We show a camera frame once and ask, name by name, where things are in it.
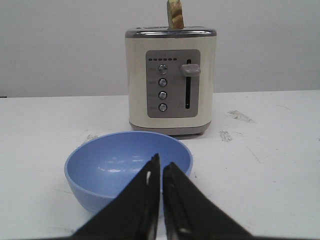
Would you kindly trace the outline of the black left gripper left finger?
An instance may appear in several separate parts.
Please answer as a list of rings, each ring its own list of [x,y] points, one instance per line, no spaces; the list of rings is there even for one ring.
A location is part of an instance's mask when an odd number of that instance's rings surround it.
[[[72,237],[155,238],[160,185],[160,156],[155,154],[123,191]]]

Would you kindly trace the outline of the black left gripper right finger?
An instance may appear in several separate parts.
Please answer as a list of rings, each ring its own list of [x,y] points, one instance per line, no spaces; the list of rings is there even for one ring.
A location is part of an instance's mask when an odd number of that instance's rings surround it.
[[[179,169],[163,169],[163,207],[168,238],[250,238],[252,235],[213,204]]]

